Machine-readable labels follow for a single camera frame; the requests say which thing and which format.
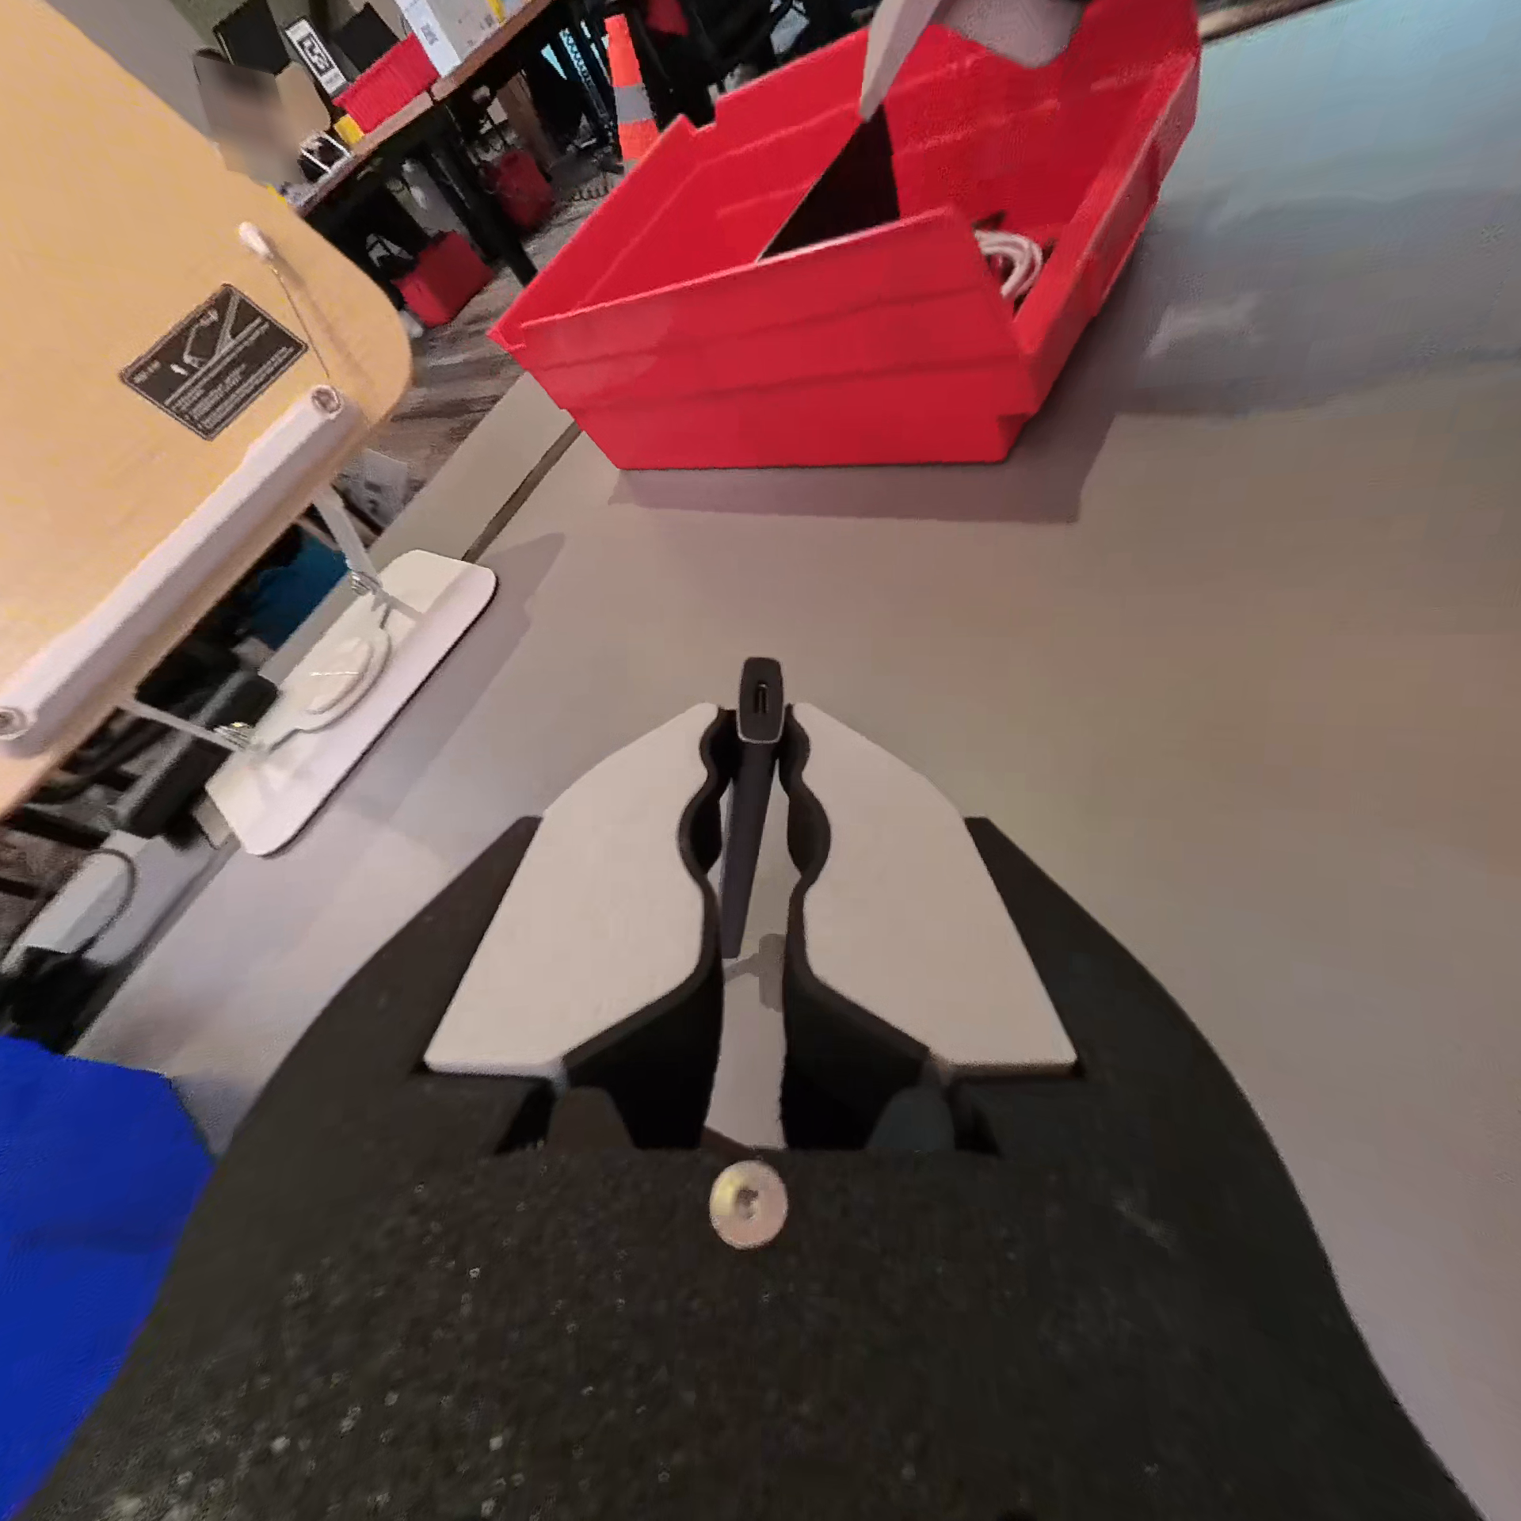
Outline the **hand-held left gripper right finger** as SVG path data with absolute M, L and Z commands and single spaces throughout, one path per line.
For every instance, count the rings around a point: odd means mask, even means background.
M 1073 1078 L 1073 1038 L 957 807 L 802 702 L 778 774 L 796 875 L 782 964 L 785 1145 L 861 1149 L 910 1091 Z

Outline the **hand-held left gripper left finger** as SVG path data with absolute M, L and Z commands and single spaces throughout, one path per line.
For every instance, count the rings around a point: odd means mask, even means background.
M 726 712 L 697 703 L 537 818 L 430 1044 L 429 1075 L 604 1093 L 637 1149 L 693 1151 L 724 1024 Z

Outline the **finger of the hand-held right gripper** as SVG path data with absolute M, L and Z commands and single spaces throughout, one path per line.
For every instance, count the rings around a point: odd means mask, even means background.
M 930 28 L 945 3 L 879 3 L 867 26 L 858 119 L 870 120 L 883 106 L 888 88 L 898 79 L 921 35 Z
M 954 3 L 950 32 L 1022 70 L 1041 70 L 1068 50 L 1082 3 Z

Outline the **red plastic bin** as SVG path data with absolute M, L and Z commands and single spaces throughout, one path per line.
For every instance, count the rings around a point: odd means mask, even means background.
M 1194 6 L 1086 4 L 1041 70 L 932 24 L 883 102 L 899 218 L 760 260 L 865 44 L 671 124 L 490 330 L 619 470 L 997 464 L 1102 312 L 1194 120 Z

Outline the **blue plastic bin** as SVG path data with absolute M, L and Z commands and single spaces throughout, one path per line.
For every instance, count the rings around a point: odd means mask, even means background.
M 121 1370 L 211 1171 L 166 1078 L 3 1038 L 3 1518 Z

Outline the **orange traffic cone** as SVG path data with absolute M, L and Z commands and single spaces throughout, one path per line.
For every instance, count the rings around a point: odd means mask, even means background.
M 628 21 L 619 12 L 602 17 L 606 61 L 613 84 L 613 115 L 624 169 L 635 167 L 659 142 L 653 106 L 640 77 Z

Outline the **wooden table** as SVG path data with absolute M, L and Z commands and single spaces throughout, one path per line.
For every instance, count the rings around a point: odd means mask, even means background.
M 496 93 L 528 59 L 552 52 L 573 73 L 582 111 L 597 126 L 601 142 L 610 144 L 613 90 L 595 48 L 599 10 L 601 4 L 532 3 L 514 12 L 458 70 L 365 135 L 342 167 L 311 186 L 295 204 L 296 216 L 313 231 L 333 236 L 365 191 L 412 160 L 443 196 L 476 254 L 492 271 L 508 271 L 519 287 L 530 285 L 539 271 L 468 157 L 463 115 L 476 93 Z

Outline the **white power strip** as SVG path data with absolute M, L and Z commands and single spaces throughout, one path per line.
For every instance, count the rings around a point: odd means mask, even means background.
M 3 957 L 12 971 L 27 951 L 83 955 L 99 964 L 121 962 L 139 941 L 135 910 L 146 843 L 113 834 L 86 854 L 66 883 L 16 935 Z

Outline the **red crate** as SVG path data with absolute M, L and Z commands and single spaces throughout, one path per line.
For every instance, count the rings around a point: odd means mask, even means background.
M 421 41 L 409 33 L 334 97 L 334 110 L 360 133 L 372 135 L 410 102 L 429 99 L 438 82 L 439 73 Z

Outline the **wooden laptop stand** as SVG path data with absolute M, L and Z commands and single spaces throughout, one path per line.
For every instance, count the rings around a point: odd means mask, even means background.
M 334 493 L 410 381 L 342 254 L 48 4 L 3 4 L 3 810 L 119 714 L 226 760 L 209 803 L 286 850 L 497 593 L 479 564 L 385 568 Z M 314 508 L 351 597 L 255 722 L 139 689 Z

